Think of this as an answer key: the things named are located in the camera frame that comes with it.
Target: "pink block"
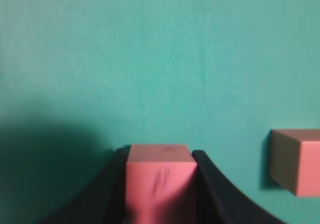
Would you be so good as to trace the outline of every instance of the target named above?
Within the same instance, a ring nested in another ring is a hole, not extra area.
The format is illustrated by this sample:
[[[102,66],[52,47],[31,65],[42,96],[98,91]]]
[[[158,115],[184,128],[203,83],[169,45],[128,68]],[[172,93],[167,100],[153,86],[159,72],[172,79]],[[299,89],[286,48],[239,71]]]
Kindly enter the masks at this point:
[[[271,177],[298,197],[320,196],[320,129],[271,133]]]
[[[197,164],[185,145],[132,145],[125,202],[132,224],[195,224]]]

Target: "pink cube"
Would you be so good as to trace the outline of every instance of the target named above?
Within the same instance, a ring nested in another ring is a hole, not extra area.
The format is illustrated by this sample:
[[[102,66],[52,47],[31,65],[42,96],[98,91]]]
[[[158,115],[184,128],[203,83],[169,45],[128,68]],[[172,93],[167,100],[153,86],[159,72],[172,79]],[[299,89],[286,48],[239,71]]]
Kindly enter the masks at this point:
[[[185,145],[132,145],[126,164],[128,222],[195,224],[196,167]]]
[[[320,129],[271,133],[271,177],[298,197],[320,196]]]

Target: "black plastic arm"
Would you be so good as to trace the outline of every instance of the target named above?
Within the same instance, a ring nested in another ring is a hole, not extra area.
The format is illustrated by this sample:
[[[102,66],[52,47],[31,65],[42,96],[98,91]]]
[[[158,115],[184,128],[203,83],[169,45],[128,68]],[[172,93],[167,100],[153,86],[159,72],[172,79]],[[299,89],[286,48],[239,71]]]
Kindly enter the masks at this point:
[[[92,182],[38,224],[122,224],[127,157],[127,150],[117,149]]]
[[[283,224],[237,189],[207,154],[195,150],[198,224]]]

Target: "cube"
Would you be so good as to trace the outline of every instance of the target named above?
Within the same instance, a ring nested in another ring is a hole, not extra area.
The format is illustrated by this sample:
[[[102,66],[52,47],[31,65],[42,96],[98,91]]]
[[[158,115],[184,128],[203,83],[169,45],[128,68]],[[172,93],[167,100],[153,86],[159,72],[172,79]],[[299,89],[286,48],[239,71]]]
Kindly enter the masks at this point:
[[[127,223],[195,224],[196,167],[186,145],[132,145],[126,163]]]
[[[271,132],[270,175],[297,197],[320,196],[320,129]]]

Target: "cube side face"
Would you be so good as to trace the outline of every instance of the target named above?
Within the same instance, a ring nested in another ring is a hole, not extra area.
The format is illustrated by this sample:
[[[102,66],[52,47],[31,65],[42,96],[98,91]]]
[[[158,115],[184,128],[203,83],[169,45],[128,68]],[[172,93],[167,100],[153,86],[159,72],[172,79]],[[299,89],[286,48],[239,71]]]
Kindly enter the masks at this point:
[[[320,196],[320,141],[305,141],[301,146],[297,196]]]
[[[276,130],[271,135],[270,175],[282,187],[296,194],[301,143]]]

